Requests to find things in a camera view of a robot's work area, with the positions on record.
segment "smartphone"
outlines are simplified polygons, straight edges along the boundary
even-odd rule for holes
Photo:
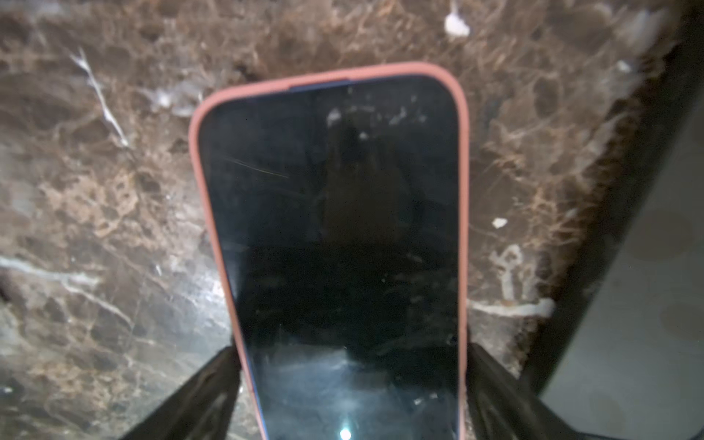
[[[189,143],[262,437],[464,438],[457,81],[402,63],[233,87]]]

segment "pink phone case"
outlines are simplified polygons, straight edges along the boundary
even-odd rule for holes
[[[208,197],[208,190],[206,188],[206,181],[203,175],[203,167],[201,164],[200,151],[198,146],[198,133],[201,127],[201,122],[205,115],[217,105],[231,101],[234,99],[240,99],[248,96],[257,96],[263,94],[272,94],[275,92],[285,92],[292,87],[300,87],[312,84],[320,84],[325,82],[335,82],[335,81],[361,81],[361,80],[371,80],[374,78],[385,78],[385,77],[398,77],[405,75],[423,75],[427,77],[432,77],[435,80],[440,81],[452,94],[455,104],[457,106],[458,113],[458,127],[459,127],[459,145],[458,145],[458,157],[459,157],[459,243],[458,243],[458,343],[459,343],[459,390],[458,390],[458,421],[459,421],[459,439],[465,438],[465,421],[464,421],[464,402],[465,402],[465,373],[467,371],[467,240],[469,233],[469,216],[470,216],[470,158],[469,158],[469,144],[470,144],[470,119],[469,111],[467,109],[467,101],[465,100],[465,94],[462,91],[462,87],[459,85],[457,80],[450,74],[447,70],[440,68],[436,65],[428,63],[397,63],[388,65],[376,65],[364,68],[354,68],[346,70],[334,70],[325,73],[316,73],[313,75],[304,75],[298,77],[284,78],[282,80],[273,80],[266,82],[259,82],[256,84],[248,84],[238,87],[230,87],[229,89],[221,90],[209,96],[201,105],[196,109],[191,119],[191,125],[189,127],[189,148],[191,150],[191,161],[193,163],[193,169],[196,174],[196,181],[198,182],[198,187],[201,192],[201,200],[203,202],[203,208],[206,213],[206,223],[208,226],[208,233],[210,235],[210,242],[213,244],[213,253],[215,254],[215,262],[218,265],[218,272],[220,273],[220,281],[222,282],[222,288],[225,291],[225,301],[227,302],[227,308],[230,312],[230,319],[232,320],[232,333],[234,340],[237,343],[237,352],[239,354],[239,359],[244,370],[244,375],[249,386],[250,392],[253,394],[253,382],[251,373],[249,371],[249,364],[247,363],[246,354],[244,351],[244,341],[242,340],[242,333],[239,328],[239,321],[237,319],[237,312],[234,308],[234,302],[232,300],[232,292],[230,291],[230,284],[227,281],[227,273],[225,272],[225,262],[222,259],[222,251],[220,250],[220,241],[218,240],[218,233],[215,230],[215,221],[213,219],[213,209],[210,206],[210,199]],[[259,424],[259,430],[262,433],[262,438],[268,440],[267,435],[264,430],[264,425],[262,423],[262,415],[257,409],[257,422]]]

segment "phone screen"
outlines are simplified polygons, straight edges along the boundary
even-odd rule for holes
[[[198,140],[267,437],[454,439],[447,88],[411,75],[237,99]]]

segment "brown marble countertop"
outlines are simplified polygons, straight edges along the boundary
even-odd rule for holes
[[[516,373],[679,21],[646,0],[4,1],[0,437],[116,438],[229,341],[187,153],[216,89],[448,68],[470,105],[470,326]],[[257,439],[249,394],[230,436]]]

